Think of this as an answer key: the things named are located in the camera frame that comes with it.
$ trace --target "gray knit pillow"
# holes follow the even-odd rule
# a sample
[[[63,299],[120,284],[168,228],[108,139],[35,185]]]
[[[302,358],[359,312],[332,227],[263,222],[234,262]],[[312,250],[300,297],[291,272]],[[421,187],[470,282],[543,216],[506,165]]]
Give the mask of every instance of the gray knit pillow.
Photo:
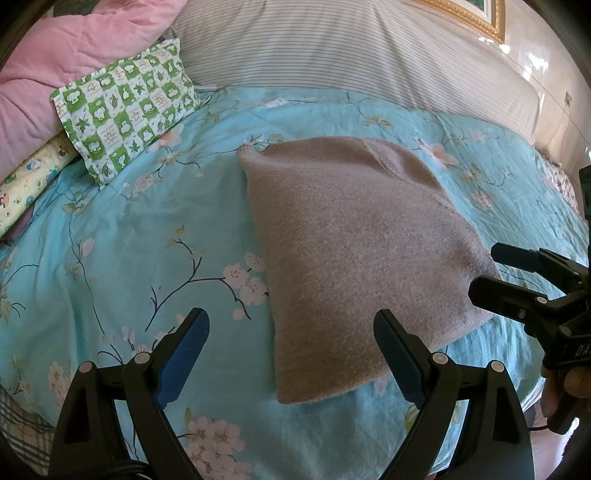
[[[379,309],[432,349],[491,318],[467,292],[476,276],[498,276],[495,264],[411,151],[325,137],[238,158],[268,270],[281,403],[387,373],[372,334]]]

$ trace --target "green patterned pillowcase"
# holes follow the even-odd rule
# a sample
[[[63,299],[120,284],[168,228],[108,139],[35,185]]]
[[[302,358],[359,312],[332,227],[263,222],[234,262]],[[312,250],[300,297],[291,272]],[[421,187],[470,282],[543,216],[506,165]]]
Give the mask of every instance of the green patterned pillowcase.
[[[70,141],[102,186],[201,102],[179,40],[107,65],[51,94]]]

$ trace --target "gold picture frame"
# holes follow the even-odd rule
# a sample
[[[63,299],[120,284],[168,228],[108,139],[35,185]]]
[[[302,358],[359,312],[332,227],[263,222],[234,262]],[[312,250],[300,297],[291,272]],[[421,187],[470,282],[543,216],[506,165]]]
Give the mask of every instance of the gold picture frame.
[[[505,42],[505,0],[485,0],[482,12],[467,0],[415,1],[457,18],[498,43]]]

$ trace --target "striped pillow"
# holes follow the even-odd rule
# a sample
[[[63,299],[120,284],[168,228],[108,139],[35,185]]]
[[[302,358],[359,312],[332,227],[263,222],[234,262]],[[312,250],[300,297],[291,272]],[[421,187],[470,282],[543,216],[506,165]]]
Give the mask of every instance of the striped pillow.
[[[534,88],[396,0],[188,0],[164,35],[180,38],[195,83],[353,90],[534,141]]]

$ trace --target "pink blanket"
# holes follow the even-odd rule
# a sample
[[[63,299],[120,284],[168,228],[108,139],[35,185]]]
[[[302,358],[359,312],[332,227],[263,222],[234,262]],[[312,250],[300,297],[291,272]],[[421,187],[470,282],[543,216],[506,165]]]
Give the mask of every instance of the pink blanket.
[[[102,0],[37,22],[0,72],[0,181],[61,129],[50,94],[148,48],[187,0]]]

